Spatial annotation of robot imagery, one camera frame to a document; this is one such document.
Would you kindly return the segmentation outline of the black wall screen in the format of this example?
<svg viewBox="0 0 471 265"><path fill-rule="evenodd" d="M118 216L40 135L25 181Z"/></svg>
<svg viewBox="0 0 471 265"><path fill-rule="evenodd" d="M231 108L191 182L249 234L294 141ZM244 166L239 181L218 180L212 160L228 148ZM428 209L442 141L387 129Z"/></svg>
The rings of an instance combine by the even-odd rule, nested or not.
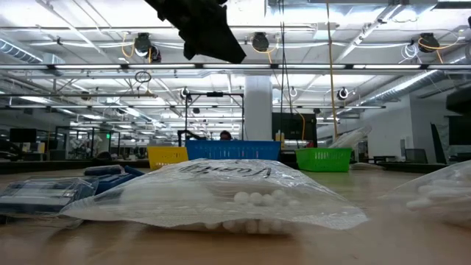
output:
<svg viewBox="0 0 471 265"><path fill-rule="evenodd" d="M308 147L317 147L317 120L315 114L272 113L272 138L278 132L284 134L286 140L301 144L306 141Z"/></svg>

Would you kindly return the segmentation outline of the white building pillar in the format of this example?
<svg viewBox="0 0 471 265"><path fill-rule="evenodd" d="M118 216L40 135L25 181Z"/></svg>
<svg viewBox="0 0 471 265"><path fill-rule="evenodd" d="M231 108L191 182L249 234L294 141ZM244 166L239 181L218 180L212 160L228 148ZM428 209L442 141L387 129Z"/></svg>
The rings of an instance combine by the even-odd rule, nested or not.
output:
<svg viewBox="0 0 471 265"><path fill-rule="evenodd" d="M244 137L249 141L272 140L272 82L269 76L245 77Z"/></svg>

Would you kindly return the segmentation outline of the blue toothbrush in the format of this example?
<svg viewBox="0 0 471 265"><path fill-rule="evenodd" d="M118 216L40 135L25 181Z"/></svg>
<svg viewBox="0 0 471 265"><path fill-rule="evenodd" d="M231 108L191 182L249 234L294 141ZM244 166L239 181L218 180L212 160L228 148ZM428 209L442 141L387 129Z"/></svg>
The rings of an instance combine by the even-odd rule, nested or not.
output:
<svg viewBox="0 0 471 265"><path fill-rule="evenodd" d="M144 172L134 169L130 166L125 166L123 168L123 173L114 172L111 174L105 174L98 176L99 184L96 190L96 194L101 194L111 188L119 186L129 180L132 180L136 177L144 175Z"/></svg>

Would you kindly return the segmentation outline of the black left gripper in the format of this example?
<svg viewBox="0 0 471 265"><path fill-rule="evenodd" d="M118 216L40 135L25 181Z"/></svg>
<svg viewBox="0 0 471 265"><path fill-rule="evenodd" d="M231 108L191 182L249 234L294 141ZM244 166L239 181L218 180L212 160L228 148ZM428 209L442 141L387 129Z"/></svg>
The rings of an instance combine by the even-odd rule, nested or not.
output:
<svg viewBox="0 0 471 265"><path fill-rule="evenodd" d="M201 54L229 63L241 63L246 53L227 24L227 0L144 0L161 21L179 30L184 56Z"/></svg>

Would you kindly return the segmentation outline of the yellow plastic basket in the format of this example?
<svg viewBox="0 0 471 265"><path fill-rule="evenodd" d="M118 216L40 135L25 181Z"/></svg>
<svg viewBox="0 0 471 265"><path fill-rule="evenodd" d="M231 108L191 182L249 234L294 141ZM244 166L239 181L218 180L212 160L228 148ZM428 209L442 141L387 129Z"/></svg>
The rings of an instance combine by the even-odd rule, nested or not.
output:
<svg viewBox="0 0 471 265"><path fill-rule="evenodd" d="M162 166L181 163L188 160L188 153L185 147L148 146L147 153L151 170L157 170Z"/></svg>

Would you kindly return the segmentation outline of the clear packet with blue toothbrush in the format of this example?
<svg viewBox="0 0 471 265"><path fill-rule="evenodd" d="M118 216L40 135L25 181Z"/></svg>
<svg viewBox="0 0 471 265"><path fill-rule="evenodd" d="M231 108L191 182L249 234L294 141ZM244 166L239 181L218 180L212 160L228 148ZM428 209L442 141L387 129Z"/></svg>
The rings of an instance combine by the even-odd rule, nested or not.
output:
<svg viewBox="0 0 471 265"><path fill-rule="evenodd" d="M95 177L32 178L0 191L0 215L56 215L77 200L96 193Z"/></svg>

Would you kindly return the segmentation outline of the cotton swab zip bag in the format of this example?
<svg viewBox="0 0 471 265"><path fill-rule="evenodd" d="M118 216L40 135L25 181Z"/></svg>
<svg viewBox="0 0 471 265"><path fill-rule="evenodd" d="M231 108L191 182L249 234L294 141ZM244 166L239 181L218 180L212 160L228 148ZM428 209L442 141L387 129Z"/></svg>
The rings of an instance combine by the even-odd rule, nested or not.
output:
<svg viewBox="0 0 471 265"><path fill-rule="evenodd" d="M408 181L380 199L393 211L471 228L471 160Z"/></svg>

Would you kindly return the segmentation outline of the black desk monitor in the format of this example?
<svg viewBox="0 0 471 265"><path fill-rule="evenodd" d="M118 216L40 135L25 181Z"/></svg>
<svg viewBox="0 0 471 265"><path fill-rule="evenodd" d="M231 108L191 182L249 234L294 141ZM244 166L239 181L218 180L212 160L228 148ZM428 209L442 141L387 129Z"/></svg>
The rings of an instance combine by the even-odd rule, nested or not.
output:
<svg viewBox="0 0 471 265"><path fill-rule="evenodd" d="M13 143L34 143L37 140L37 130L31 128L11 128L9 139Z"/></svg>
<svg viewBox="0 0 471 265"><path fill-rule="evenodd" d="M471 145L471 117L449 116L449 145Z"/></svg>

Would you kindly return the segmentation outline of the black metal frame stand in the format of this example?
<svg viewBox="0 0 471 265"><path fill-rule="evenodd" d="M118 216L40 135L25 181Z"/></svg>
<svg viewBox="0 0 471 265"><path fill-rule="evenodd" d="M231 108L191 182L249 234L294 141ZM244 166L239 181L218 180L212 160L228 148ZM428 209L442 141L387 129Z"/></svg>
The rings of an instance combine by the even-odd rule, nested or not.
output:
<svg viewBox="0 0 471 265"><path fill-rule="evenodd" d="M245 137L245 96L243 93L231 93L231 92L222 92L222 91L210 91L205 93L192 93L186 90L185 94L185 130L188 129L188 109L197 102L201 97L205 96L207 98L220 98L228 96L232 102L241 109L241 139L244 140Z"/></svg>

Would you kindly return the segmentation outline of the black workstation frame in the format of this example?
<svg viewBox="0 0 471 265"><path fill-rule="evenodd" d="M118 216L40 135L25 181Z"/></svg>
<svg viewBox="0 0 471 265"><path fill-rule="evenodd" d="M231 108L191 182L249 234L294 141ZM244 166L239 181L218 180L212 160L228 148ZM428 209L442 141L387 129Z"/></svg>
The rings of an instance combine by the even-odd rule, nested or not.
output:
<svg viewBox="0 0 471 265"><path fill-rule="evenodd" d="M66 160L89 160L106 152L119 155L121 133L101 127L56 127L54 139Z"/></svg>

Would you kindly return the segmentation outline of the green plastic basket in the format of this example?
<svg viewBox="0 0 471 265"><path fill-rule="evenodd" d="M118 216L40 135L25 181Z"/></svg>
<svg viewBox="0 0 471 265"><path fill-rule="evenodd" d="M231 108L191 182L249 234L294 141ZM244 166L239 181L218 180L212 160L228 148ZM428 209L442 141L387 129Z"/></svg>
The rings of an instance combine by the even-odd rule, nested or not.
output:
<svg viewBox="0 0 471 265"><path fill-rule="evenodd" d="M306 148L295 151L300 170L308 172L348 172L351 148Z"/></svg>

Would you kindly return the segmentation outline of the black table frame rail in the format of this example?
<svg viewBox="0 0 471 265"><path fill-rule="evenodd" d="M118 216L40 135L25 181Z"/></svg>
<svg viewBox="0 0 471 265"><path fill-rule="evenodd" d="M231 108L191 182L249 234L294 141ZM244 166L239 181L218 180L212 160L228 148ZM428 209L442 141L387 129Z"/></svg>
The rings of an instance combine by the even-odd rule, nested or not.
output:
<svg viewBox="0 0 471 265"><path fill-rule="evenodd" d="M119 164L136 169L149 169L149 162L139 161L95 161L95 160L62 160L62 161L0 161L0 174L15 174L27 172L47 172L55 170L85 169L91 166ZM383 167L386 171L408 172L408 173L431 173L446 167L444 164L424 163L389 163L379 162L376 166Z"/></svg>

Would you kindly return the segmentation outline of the blue plastic basket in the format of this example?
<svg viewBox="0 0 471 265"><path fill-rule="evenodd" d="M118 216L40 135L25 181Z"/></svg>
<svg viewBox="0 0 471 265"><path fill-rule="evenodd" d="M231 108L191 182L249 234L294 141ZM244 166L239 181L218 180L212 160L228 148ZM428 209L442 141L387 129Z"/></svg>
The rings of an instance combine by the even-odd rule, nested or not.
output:
<svg viewBox="0 0 471 265"><path fill-rule="evenodd" d="M258 159L278 160L278 141L187 141L185 147L188 159L206 158L211 160Z"/></svg>

